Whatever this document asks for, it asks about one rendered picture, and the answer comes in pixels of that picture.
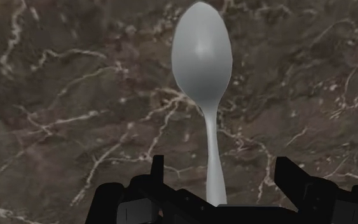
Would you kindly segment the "grey metal spoon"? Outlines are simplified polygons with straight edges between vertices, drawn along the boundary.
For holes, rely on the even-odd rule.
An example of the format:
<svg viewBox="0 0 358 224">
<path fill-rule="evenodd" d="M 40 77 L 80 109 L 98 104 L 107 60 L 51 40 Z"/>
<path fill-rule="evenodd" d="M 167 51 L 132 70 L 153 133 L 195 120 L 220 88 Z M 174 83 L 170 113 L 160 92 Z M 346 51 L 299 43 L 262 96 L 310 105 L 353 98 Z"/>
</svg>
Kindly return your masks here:
<svg viewBox="0 0 358 224">
<path fill-rule="evenodd" d="M 172 41 L 172 72 L 178 87 L 202 110 L 208 145 L 207 202 L 226 204 L 217 143 L 217 108 L 231 78 L 233 57 L 219 12 L 198 1 L 181 16 Z"/>
</svg>

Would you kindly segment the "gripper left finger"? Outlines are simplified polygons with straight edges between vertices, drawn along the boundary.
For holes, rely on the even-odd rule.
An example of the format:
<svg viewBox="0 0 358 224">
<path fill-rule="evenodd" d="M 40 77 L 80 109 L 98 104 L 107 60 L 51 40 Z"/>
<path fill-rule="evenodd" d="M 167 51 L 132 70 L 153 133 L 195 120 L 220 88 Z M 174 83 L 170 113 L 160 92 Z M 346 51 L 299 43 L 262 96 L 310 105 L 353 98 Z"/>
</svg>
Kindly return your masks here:
<svg viewBox="0 0 358 224">
<path fill-rule="evenodd" d="M 121 183 L 103 183 L 93 196 L 85 224 L 217 224 L 217 207 L 163 182 L 164 156 L 151 171 Z"/>
</svg>

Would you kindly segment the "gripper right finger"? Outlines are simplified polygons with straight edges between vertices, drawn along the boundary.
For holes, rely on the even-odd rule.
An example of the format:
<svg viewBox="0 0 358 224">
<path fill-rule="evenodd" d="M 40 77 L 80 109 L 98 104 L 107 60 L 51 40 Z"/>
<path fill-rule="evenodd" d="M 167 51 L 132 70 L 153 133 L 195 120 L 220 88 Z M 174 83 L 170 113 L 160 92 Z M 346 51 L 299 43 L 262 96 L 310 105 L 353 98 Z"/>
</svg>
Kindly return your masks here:
<svg viewBox="0 0 358 224">
<path fill-rule="evenodd" d="M 358 185 L 344 190 L 307 174 L 287 157 L 277 157 L 274 182 L 306 224 L 358 224 Z"/>
</svg>

